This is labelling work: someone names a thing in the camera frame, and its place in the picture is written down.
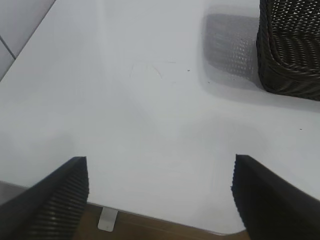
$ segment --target white wall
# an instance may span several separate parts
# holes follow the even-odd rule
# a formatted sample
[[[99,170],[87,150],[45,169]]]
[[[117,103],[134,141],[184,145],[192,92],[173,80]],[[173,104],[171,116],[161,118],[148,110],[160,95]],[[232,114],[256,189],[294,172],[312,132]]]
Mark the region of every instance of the white wall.
[[[5,45],[0,41],[0,80],[5,75],[14,58],[11,56]]]
[[[18,56],[55,0],[0,0],[0,36]]]

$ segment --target brown floor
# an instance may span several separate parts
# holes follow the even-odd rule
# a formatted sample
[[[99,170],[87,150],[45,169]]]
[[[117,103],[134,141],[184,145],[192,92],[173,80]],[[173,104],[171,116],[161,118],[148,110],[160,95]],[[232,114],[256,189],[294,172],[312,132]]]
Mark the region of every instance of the brown floor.
[[[250,240],[246,231],[218,236],[196,228],[119,212],[113,232],[97,228],[101,207],[88,205],[73,240]]]

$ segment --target dark wicker basket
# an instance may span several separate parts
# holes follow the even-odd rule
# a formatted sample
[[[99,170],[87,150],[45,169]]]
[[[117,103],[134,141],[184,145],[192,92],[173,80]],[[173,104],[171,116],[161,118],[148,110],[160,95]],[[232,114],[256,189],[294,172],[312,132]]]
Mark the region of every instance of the dark wicker basket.
[[[268,92],[320,101],[320,0],[260,0],[256,48]]]

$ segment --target white tabletop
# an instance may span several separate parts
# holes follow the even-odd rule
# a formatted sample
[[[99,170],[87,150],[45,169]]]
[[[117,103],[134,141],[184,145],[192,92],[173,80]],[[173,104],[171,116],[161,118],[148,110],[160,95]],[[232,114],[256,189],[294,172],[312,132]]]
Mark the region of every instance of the white tabletop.
[[[257,0],[57,0],[0,83],[0,181],[87,156],[88,201],[244,229],[236,154],[320,199],[320,102],[257,83]]]

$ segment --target table leg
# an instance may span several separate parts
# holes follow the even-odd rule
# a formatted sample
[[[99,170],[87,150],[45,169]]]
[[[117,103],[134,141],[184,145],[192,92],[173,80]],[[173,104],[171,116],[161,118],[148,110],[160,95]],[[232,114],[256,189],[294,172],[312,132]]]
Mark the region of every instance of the table leg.
[[[107,232],[112,232],[114,230],[117,214],[118,210],[109,207],[104,207],[100,215],[98,229]]]

